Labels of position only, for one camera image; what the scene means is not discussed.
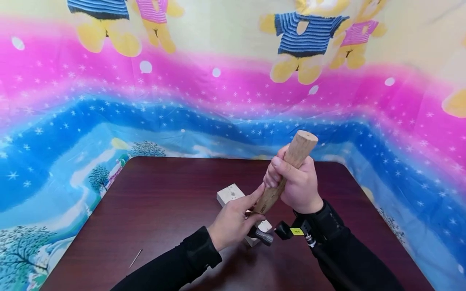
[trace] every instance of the blue stripe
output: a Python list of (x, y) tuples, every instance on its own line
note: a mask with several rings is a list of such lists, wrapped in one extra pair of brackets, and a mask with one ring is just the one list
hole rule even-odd
[(124, 0), (68, 0), (68, 6), (89, 12), (128, 15)]
[[(275, 28), (277, 35), (283, 34), (280, 41), (279, 52), (322, 52), (329, 46), (330, 38), (341, 23), (348, 17), (320, 17), (285, 13), (275, 15)], [(300, 21), (308, 21), (308, 27), (299, 35), (296, 32)]]

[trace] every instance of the wooden table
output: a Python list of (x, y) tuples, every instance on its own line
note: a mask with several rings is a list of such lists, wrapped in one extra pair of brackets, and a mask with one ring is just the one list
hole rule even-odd
[[(217, 191), (236, 183), (249, 194), (268, 161), (131, 159), (79, 232), (42, 290), (109, 290), (131, 271), (179, 244), (221, 209)], [(346, 168), (317, 162), (319, 193), (353, 233), (395, 273), (406, 290), (432, 290)], [(291, 224), (279, 201), (268, 212), (272, 225)], [(131, 270), (136, 254), (143, 249)], [(221, 252), (223, 262), (183, 290), (332, 290), (302, 237), (271, 247), (246, 245)]]

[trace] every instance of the white dot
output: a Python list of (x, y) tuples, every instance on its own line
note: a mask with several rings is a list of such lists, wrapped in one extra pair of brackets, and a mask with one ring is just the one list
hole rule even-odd
[(312, 88), (309, 90), (308, 95), (314, 95), (315, 93), (317, 93), (318, 90), (319, 90), (319, 85), (312, 86)]
[(220, 77), (220, 74), (221, 74), (221, 73), (222, 73), (222, 72), (220, 71), (219, 68), (213, 68), (213, 70), (212, 70), (212, 76), (214, 76), (215, 78)]
[(139, 63), (139, 69), (142, 74), (152, 73), (152, 64), (149, 61), (141, 61), (141, 63)]
[(385, 85), (386, 86), (392, 86), (393, 84), (395, 84), (395, 78), (390, 77), (387, 80), (385, 80)]
[(11, 38), (11, 43), (13, 43), (13, 46), (16, 49), (18, 49), (20, 51), (24, 50), (24, 42), (19, 37), (16, 37), (16, 36), (12, 37)]

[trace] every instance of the cartoon teddy bear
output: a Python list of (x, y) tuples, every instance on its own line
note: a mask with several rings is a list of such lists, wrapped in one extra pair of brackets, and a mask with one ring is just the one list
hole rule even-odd
[(184, 9), (175, 0), (133, 0), (133, 9), (141, 15), (149, 42), (155, 47), (160, 42), (167, 53), (174, 53), (176, 47), (168, 31), (166, 14), (181, 17)]
[[(466, 47), (466, 38), (462, 45)], [(442, 109), (449, 115), (466, 118), (466, 89), (461, 89), (443, 100)]]
[(282, 35), (270, 78), (283, 83), (298, 70), (299, 83), (317, 80), (330, 39), (350, 26), (349, 16), (339, 16), (349, 4), (349, 0), (295, 0), (295, 12), (262, 16), (261, 31)]
[(353, 25), (346, 30), (346, 35), (335, 40), (334, 44), (341, 43), (336, 53), (331, 69), (339, 68), (347, 61), (350, 69), (362, 67), (366, 62), (364, 54), (366, 52), (369, 37), (382, 37), (387, 28), (385, 24), (372, 20), (385, 6), (387, 0), (364, 0), (361, 10), (357, 15)]
[(105, 37), (117, 52), (128, 57), (141, 53), (141, 41), (130, 24), (126, 0), (67, 0), (81, 44), (90, 52), (102, 51)]

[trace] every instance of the left hand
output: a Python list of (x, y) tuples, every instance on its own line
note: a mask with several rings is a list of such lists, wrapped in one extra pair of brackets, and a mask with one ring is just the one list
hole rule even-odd
[(253, 213), (246, 219), (246, 210), (253, 207), (265, 190), (262, 183), (251, 195), (229, 201), (220, 211), (211, 226), (207, 228), (213, 245), (217, 251), (240, 242), (259, 221), (265, 216)]

